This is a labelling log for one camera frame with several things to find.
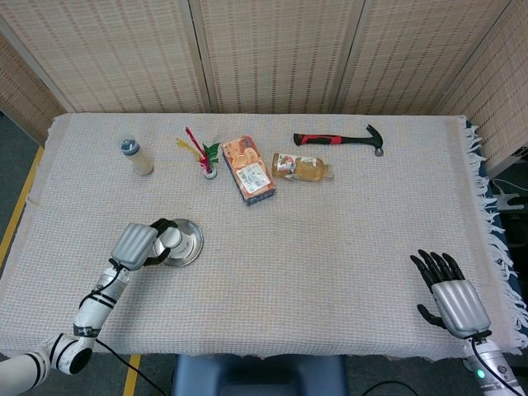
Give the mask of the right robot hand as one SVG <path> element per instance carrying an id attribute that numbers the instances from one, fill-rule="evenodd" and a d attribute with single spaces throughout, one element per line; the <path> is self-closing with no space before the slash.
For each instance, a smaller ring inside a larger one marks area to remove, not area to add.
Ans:
<path id="1" fill-rule="evenodd" d="M 438 310 L 435 315 L 425 305 L 418 304 L 417 311 L 426 322 L 459 339 L 482 339 L 492 334 L 491 320 L 476 289 L 451 255 L 420 249 L 410 259 Z"/>

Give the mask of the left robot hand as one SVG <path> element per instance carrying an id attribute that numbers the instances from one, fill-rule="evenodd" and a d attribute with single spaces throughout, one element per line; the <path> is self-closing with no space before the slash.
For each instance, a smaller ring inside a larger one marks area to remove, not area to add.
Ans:
<path id="1" fill-rule="evenodd" d="M 161 258 L 153 255 L 153 244 L 162 230 L 159 229 L 164 218 L 150 225 L 130 223 L 121 234 L 111 252 L 111 261 L 128 271 L 137 271 L 142 266 L 161 264 L 168 250 Z"/>

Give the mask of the white paper cup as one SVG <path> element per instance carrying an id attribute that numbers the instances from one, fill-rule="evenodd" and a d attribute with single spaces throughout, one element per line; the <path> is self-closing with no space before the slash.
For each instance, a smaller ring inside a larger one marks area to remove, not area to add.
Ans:
<path id="1" fill-rule="evenodd" d="M 164 231 L 153 245 L 154 254 L 158 257 L 168 249 L 168 258 L 185 259 L 192 253 L 194 239 L 192 236 L 181 232 L 176 228 L 168 228 Z"/>

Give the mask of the steel plate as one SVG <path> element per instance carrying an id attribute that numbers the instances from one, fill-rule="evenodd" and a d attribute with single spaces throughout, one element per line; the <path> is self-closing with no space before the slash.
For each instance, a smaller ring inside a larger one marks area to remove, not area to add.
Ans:
<path id="1" fill-rule="evenodd" d="M 181 232 L 192 236 L 194 239 L 194 247 L 189 257 L 185 259 L 175 260 L 175 259 L 168 258 L 166 255 L 163 260 L 163 264 L 167 266 L 173 266 L 173 267 L 184 267 L 184 266 L 190 265 L 196 258 L 198 258 L 203 248 L 203 245 L 204 245 L 204 238 L 203 238 L 203 233 L 197 224 L 195 224 L 189 219 L 172 219 L 172 220 L 163 219 L 161 224 L 158 227 L 160 230 L 162 230 L 160 235 L 164 231 L 166 231 L 168 228 L 176 228 L 176 229 L 179 229 Z M 163 253 L 160 257 L 158 257 L 154 254 L 154 251 L 153 251 L 153 255 L 157 258 L 161 258 L 163 256 Z"/>

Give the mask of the clear bottle with blue cap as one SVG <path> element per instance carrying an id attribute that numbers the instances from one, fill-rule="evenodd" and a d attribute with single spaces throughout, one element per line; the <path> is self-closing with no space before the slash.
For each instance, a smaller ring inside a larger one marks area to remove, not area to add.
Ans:
<path id="1" fill-rule="evenodd" d="M 131 161 L 135 171 L 139 175 L 147 176 L 153 172 L 153 162 L 144 155 L 141 145 L 136 139 L 122 139 L 120 142 L 120 151 Z"/>

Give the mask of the colourful feather shuttlecock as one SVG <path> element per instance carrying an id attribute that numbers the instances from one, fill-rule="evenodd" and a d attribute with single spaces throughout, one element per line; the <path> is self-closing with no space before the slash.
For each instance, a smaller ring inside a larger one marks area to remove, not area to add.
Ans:
<path id="1" fill-rule="evenodd" d="M 185 132 L 190 143 L 177 138 L 177 147 L 185 149 L 193 156 L 195 161 L 200 164 L 205 179 L 215 179 L 218 175 L 217 165 L 219 164 L 220 143 L 214 143 L 210 146 L 200 143 L 189 126 L 185 127 Z"/>

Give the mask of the orange printed carton box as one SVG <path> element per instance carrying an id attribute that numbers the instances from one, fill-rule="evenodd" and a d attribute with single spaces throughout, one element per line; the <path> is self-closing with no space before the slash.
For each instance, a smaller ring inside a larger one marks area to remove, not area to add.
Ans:
<path id="1" fill-rule="evenodd" d="M 246 205 L 275 195 L 276 184 L 255 142 L 243 135 L 220 145 L 222 156 Z"/>

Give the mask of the white woven fringed tablecloth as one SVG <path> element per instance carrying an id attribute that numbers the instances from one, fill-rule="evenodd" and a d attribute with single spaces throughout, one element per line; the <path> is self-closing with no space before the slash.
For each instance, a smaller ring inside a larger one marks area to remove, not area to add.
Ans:
<path id="1" fill-rule="evenodd" d="M 369 137 L 296 146 L 293 134 Z M 246 205 L 229 170 L 202 176 L 177 147 L 189 126 L 203 143 L 249 135 L 264 161 L 314 156 L 331 180 L 279 180 Z M 139 175 L 120 151 L 134 138 L 153 162 Z M 410 256 L 446 252 L 483 301 L 493 340 L 528 347 L 528 311 L 486 212 L 479 139 L 462 115 L 67 114 L 57 117 L 0 278 L 0 351 L 71 333 L 81 299 L 109 266 L 130 223 L 194 221 L 204 235 L 188 266 L 133 272 L 101 330 L 116 351 L 189 355 L 285 353 L 461 355 L 427 323 L 435 308 Z"/>

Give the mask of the amber drink bottle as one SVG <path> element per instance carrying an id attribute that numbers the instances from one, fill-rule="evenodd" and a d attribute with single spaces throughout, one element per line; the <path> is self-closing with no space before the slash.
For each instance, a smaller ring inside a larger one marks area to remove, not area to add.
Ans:
<path id="1" fill-rule="evenodd" d="M 334 178 L 333 165 L 321 158 L 286 153 L 274 153 L 271 170 L 273 177 L 290 181 L 320 182 Z"/>

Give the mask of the red and black claw hammer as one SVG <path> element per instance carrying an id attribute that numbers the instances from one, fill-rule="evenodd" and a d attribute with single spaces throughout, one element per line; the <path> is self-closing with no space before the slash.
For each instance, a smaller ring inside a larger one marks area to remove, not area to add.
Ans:
<path id="1" fill-rule="evenodd" d="M 334 134 L 293 134 L 293 141 L 296 146 L 306 144 L 321 144 L 321 145 L 343 145 L 343 144 L 362 144 L 369 145 L 374 148 L 376 157 L 384 155 L 383 138 L 380 132 L 373 126 L 368 124 L 366 131 L 370 134 L 369 137 L 348 137 Z"/>

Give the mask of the woven folding screen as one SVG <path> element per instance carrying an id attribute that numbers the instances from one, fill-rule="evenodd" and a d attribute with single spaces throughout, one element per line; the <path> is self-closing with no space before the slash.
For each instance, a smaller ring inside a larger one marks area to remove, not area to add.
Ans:
<path id="1" fill-rule="evenodd" d="M 528 0 L 0 0 L 64 112 L 464 115 L 488 170 L 528 153 Z"/>

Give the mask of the white bracket on dark stand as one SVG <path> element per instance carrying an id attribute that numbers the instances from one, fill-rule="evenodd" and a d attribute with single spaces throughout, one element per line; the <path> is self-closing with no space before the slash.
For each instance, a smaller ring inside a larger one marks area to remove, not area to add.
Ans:
<path id="1" fill-rule="evenodd" d="M 500 186 L 500 183 L 514 187 L 520 191 L 528 191 L 525 187 L 520 187 L 510 181 L 493 178 L 492 184 L 498 189 L 498 193 L 493 195 L 493 198 L 496 200 L 497 209 L 499 211 L 524 210 L 526 207 L 525 197 L 518 193 L 506 193 Z"/>

